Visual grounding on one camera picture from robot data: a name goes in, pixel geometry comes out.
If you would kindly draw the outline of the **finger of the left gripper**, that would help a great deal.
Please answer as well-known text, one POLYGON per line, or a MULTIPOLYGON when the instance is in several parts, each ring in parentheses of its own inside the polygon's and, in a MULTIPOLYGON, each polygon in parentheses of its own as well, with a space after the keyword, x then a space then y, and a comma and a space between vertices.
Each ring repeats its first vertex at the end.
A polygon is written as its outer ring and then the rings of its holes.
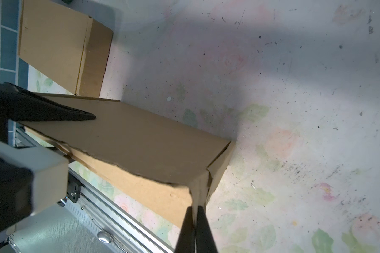
POLYGON ((13 121, 87 121, 96 116, 90 112, 53 102, 24 88, 3 84, 8 118, 13 121))

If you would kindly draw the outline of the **cardboard box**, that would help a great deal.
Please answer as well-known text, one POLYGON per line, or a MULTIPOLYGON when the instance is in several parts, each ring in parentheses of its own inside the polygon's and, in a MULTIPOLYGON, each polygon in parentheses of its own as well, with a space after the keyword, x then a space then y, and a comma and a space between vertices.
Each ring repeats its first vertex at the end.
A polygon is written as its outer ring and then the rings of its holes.
POLYGON ((96 116, 89 121, 26 122, 126 195, 180 227, 188 207, 205 207, 235 143, 117 100, 47 94, 96 116))
POLYGON ((83 97, 98 98, 113 31, 92 17, 53 1, 23 1, 19 57, 83 97))

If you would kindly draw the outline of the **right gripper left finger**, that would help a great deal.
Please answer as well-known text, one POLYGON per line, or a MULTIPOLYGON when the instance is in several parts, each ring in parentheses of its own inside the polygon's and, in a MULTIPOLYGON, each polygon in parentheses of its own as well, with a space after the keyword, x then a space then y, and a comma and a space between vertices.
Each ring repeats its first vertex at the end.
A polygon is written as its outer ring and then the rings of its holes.
POLYGON ((195 253, 195 228, 193 208, 188 207, 174 253, 195 253))

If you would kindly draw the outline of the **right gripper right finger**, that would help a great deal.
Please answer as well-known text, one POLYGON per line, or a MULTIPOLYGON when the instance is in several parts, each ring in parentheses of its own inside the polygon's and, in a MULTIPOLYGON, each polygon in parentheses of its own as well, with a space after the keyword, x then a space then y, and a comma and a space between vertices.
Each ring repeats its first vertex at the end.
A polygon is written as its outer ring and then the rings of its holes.
POLYGON ((197 253, 218 253, 205 210, 202 206, 198 206, 197 208, 195 245, 197 253))

